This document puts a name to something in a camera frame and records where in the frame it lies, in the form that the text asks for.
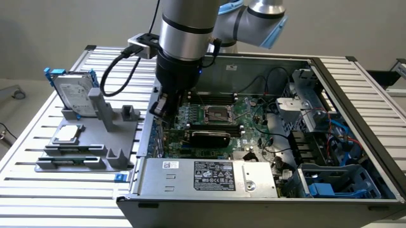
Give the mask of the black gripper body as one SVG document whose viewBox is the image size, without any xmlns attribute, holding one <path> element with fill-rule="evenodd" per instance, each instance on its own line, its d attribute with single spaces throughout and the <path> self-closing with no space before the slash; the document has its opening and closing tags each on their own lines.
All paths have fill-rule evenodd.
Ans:
<svg viewBox="0 0 406 228">
<path fill-rule="evenodd" d="M 204 58 L 194 61 L 179 60 L 158 51 L 157 78 L 162 85 L 162 92 L 169 98 L 177 97 L 198 84 L 202 73 Z"/>
</svg>

